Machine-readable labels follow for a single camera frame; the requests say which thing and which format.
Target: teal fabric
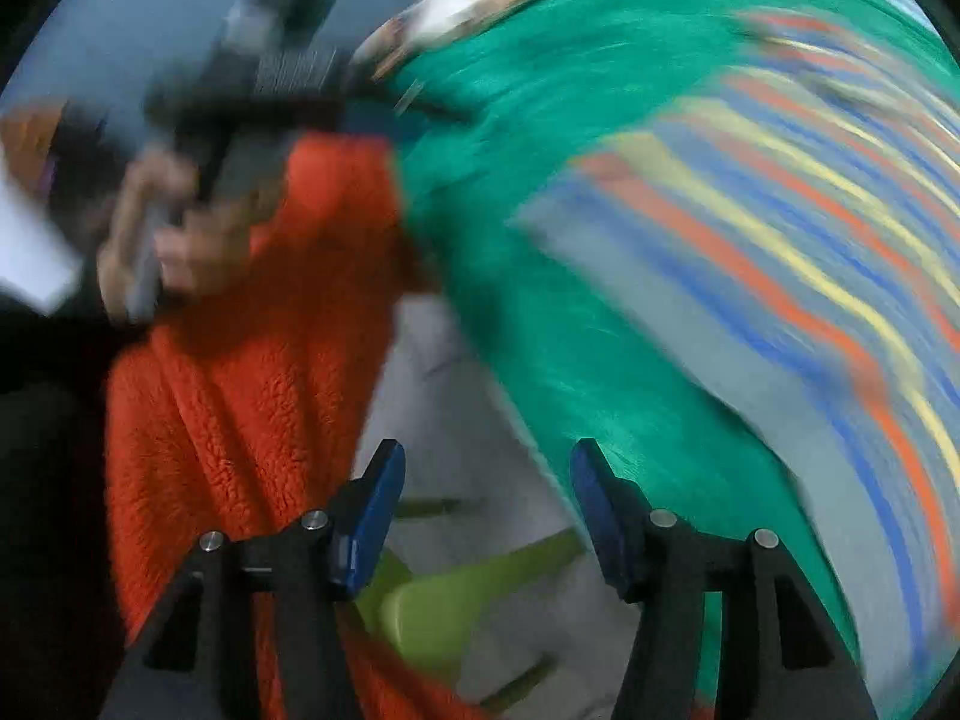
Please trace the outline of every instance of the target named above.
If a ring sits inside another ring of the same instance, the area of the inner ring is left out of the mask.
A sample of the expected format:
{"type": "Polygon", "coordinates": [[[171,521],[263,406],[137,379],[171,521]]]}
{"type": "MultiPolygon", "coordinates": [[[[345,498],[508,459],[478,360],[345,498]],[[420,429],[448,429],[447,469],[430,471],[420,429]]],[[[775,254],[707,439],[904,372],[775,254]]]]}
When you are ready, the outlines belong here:
{"type": "MultiPolygon", "coordinates": [[[[946,47],[882,0],[543,0],[398,74],[398,93],[419,82],[424,98],[472,117],[435,124],[402,154],[407,223],[571,501],[570,448],[595,437],[654,506],[723,536],[774,529],[856,653],[848,610],[776,457],[511,223],[569,157],[736,61],[745,36],[731,12],[759,5],[838,14],[960,92],[946,47]]],[[[716,679],[718,605],[709,606],[709,626],[706,695],[716,679]]],[[[884,718],[906,716],[930,689],[875,700],[884,718]]]]}

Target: white paper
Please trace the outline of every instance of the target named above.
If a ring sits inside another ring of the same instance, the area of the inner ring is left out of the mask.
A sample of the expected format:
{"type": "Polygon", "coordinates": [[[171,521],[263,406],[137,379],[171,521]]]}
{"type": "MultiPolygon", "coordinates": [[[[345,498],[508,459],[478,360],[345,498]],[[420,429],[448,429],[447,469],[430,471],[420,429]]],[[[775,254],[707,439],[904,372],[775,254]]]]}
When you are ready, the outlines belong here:
{"type": "Polygon", "coordinates": [[[0,149],[0,290],[53,314],[77,288],[83,260],[7,171],[0,149]]]}

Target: colorful striped blanket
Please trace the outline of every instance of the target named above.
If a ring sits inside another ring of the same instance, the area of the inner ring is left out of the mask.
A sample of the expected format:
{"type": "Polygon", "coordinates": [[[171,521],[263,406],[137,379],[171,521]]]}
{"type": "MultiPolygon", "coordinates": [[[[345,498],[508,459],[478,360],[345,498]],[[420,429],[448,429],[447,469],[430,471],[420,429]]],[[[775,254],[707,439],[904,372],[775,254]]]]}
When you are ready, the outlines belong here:
{"type": "Polygon", "coordinates": [[[742,66],[518,221],[781,458],[885,716],[960,632],[960,114],[843,26],[742,22],[742,66]]]}

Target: white floor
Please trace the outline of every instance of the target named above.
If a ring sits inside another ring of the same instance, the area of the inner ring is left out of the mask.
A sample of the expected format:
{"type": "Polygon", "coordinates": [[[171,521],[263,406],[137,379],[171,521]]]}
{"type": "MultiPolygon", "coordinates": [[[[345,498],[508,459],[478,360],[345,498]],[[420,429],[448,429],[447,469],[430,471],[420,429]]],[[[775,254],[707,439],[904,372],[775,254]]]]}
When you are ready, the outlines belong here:
{"type": "MultiPolygon", "coordinates": [[[[395,523],[388,543],[397,555],[415,573],[443,571],[572,524],[571,512],[493,405],[486,371],[443,300],[408,298],[397,325],[358,466],[383,437],[394,437],[407,453],[404,495],[473,504],[450,517],[395,523]]],[[[559,579],[530,586],[493,610],[464,658],[457,689],[477,700],[551,653],[560,669],[507,717],[609,717],[637,619],[587,554],[559,579]]]]}

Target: bolt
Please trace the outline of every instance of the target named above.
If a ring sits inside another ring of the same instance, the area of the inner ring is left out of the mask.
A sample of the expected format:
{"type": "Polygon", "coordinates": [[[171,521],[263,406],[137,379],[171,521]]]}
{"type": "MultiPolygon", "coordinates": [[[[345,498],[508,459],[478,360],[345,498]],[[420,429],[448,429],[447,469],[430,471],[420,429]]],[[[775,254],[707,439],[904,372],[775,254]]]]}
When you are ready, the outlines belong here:
{"type": "Polygon", "coordinates": [[[301,525],[304,527],[304,530],[307,531],[322,531],[328,522],[330,522],[329,517],[326,516],[325,512],[321,512],[319,509],[313,509],[312,512],[306,512],[306,514],[301,517],[301,525]]]}
{"type": "Polygon", "coordinates": [[[650,521],[658,528],[672,528],[677,524],[677,516],[667,509],[654,509],[650,512],[650,521]]]}
{"type": "Polygon", "coordinates": [[[764,549],[774,549],[779,544],[779,536],[766,528],[760,528],[754,533],[754,541],[764,549]]]}
{"type": "Polygon", "coordinates": [[[203,552],[216,552],[224,545],[224,535],[220,531],[210,531],[200,536],[200,549],[203,552]]]}

